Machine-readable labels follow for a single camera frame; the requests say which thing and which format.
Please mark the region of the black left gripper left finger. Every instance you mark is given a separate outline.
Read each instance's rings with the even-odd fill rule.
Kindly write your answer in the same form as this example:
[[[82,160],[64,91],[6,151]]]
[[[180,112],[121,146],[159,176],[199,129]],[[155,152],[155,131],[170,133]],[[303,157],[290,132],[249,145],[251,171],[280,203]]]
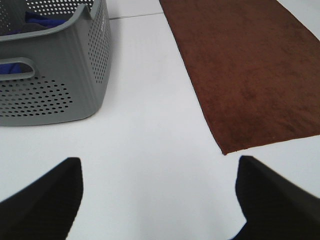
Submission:
[[[81,160],[69,157],[0,203],[2,240],[65,240],[83,198]]]

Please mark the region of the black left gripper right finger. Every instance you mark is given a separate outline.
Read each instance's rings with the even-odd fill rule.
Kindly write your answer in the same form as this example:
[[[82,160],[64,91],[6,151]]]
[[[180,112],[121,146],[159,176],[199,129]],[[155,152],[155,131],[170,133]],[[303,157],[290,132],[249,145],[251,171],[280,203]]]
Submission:
[[[246,222],[234,239],[320,238],[320,199],[256,158],[240,157],[235,193]]]

